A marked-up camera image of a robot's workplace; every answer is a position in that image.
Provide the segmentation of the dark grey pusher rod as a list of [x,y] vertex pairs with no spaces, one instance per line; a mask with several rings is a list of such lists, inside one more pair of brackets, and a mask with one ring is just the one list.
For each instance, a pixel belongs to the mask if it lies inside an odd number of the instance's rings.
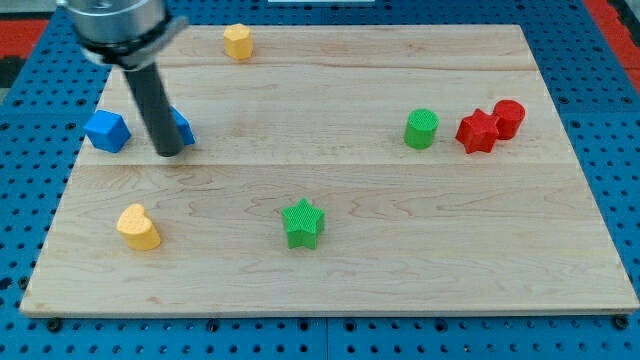
[[125,78],[156,153],[161,157],[178,155],[184,142],[156,63],[126,71]]

